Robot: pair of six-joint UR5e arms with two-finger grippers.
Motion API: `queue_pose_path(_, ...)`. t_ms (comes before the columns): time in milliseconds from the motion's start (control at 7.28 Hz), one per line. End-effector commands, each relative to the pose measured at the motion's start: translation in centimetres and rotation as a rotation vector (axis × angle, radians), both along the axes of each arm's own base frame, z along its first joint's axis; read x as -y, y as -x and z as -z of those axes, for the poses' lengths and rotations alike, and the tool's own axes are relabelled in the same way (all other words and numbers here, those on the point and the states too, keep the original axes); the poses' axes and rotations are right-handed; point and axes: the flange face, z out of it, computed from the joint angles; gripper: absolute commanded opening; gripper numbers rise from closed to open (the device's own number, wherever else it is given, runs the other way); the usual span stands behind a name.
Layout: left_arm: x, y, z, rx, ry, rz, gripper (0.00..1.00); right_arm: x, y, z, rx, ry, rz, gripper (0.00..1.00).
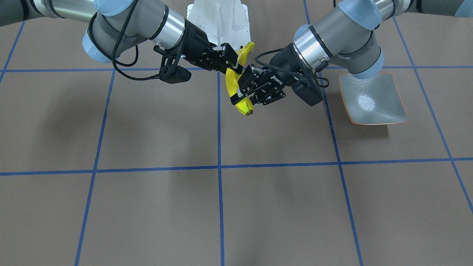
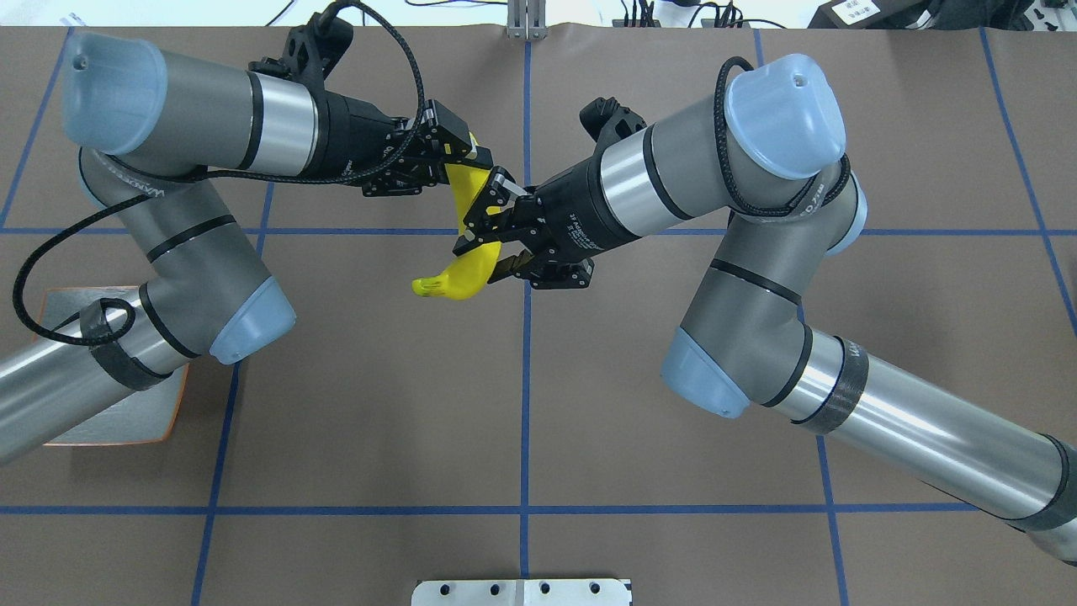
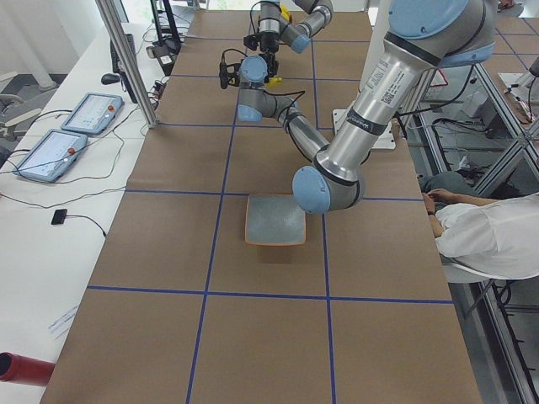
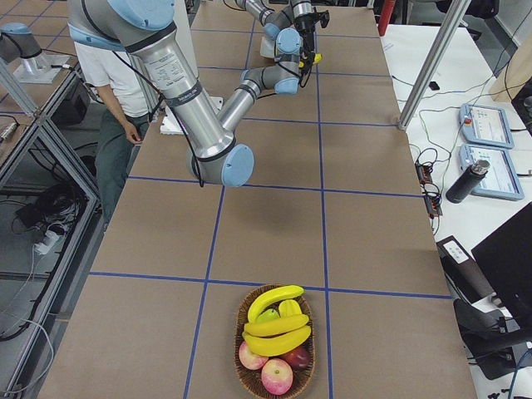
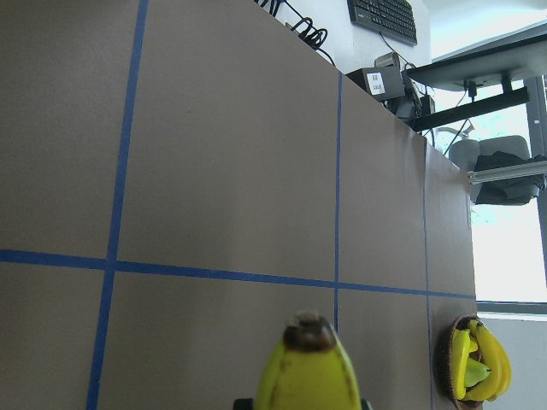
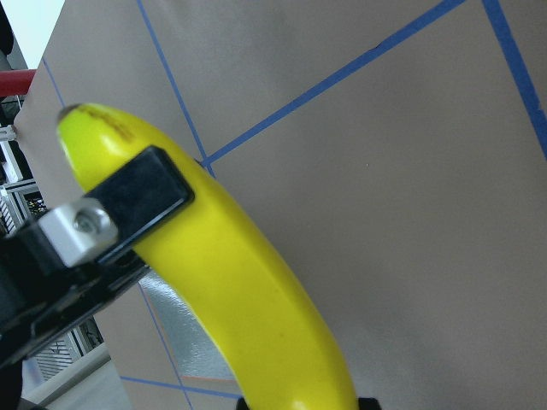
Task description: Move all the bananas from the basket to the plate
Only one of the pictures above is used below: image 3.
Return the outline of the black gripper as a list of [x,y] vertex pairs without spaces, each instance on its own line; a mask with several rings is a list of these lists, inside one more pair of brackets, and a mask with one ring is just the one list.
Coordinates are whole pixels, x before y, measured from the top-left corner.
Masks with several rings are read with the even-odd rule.
[[272,77],[275,77],[278,73],[279,62],[276,59],[275,53],[265,53],[264,60],[267,66],[267,76],[265,82],[269,82]]
[[274,31],[260,31],[259,47],[262,52],[276,53],[279,50],[279,33]]

